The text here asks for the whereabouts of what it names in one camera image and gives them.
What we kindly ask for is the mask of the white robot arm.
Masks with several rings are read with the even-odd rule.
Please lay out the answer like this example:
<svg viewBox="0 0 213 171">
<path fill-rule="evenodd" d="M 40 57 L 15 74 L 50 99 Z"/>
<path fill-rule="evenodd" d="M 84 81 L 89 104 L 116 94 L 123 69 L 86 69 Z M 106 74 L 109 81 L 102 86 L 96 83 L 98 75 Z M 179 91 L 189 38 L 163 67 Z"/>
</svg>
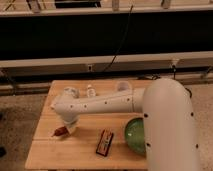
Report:
<svg viewBox="0 0 213 171">
<path fill-rule="evenodd" d="M 148 171 L 202 170 L 192 102 L 185 87 L 174 79 L 160 78 L 145 88 L 86 98 L 67 87 L 51 108 L 67 127 L 81 114 L 141 113 Z"/>
</svg>

